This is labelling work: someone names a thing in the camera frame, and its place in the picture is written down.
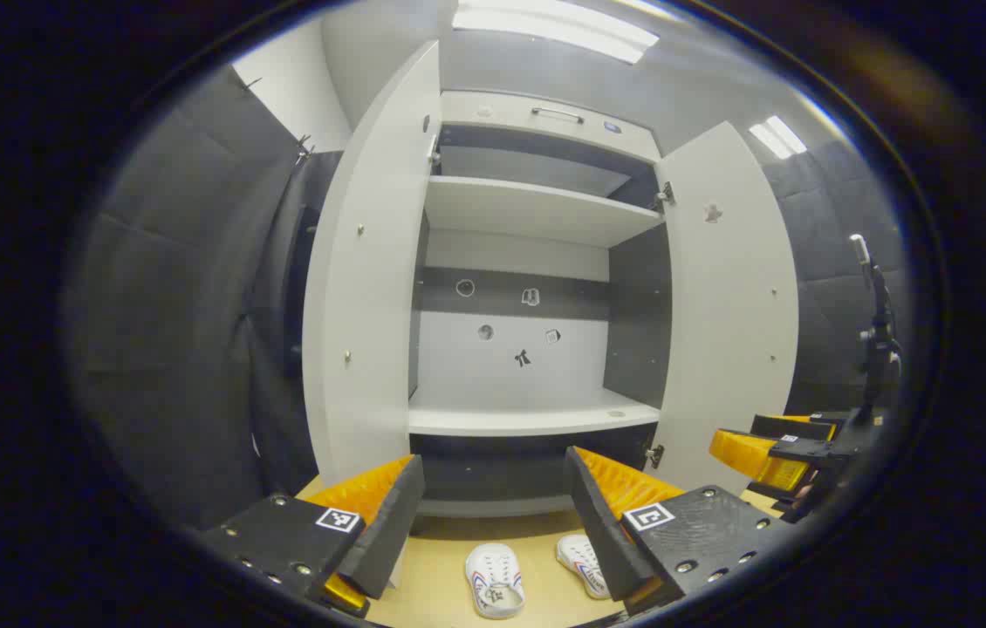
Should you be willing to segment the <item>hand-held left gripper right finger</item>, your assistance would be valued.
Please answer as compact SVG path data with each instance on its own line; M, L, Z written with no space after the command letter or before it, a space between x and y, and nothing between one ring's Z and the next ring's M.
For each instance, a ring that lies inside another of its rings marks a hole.
M581 447L565 450L565 477L610 597L630 616L721 603L775 569L795 537L724 488L680 490Z

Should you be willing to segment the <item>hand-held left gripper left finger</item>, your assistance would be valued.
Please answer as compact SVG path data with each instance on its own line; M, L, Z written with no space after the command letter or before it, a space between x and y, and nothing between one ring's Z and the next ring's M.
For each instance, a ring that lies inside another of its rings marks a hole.
M196 537L250 584L362 619L392 581L425 488L424 461L406 454L306 498L270 494Z

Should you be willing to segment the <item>white striped shoe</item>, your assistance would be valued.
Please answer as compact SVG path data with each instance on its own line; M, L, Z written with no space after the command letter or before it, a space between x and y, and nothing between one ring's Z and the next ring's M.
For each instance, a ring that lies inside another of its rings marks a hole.
M524 611L524 578L517 554L508 544L477 545L469 553L464 567L478 616L504 620Z
M585 534L562 536L556 544L556 557L560 564L580 579L589 597L612 599L588 536Z

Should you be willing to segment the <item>white shoe cabinet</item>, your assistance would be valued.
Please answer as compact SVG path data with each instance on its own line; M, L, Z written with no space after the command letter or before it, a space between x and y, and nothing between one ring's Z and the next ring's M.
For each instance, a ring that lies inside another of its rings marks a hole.
M657 464L671 246L653 132L518 94L442 92L422 206L407 433L424 515L572 505L564 452Z

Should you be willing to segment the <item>black backdrop cloth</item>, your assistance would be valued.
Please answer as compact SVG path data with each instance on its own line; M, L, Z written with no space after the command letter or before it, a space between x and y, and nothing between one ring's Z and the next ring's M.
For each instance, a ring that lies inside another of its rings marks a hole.
M905 365L913 360L899 218L859 151L838 140L769 164L764 173L783 215L798 286L798 350L785 410L800 416L858 406L866 383L859 335L871 325L875 306L852 235L865 239L883 270L894 334Z
M77 398L154 512L209 529L317 476L301 374L341 151L304 148L233 68L133 147L64 299Z

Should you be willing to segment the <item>ceiling light panel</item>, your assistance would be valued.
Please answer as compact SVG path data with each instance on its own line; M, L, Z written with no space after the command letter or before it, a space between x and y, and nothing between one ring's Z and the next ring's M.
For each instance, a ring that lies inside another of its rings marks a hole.
M660 36L565 0L457 0L455 31L516 33L601 53L635 65Z
M763 122L749 128L752 138L759 140L762 146L777 156L777 159L787 160L791 156L807 154L808 147L804 141L791 130L789 125L777 115L772 115Z

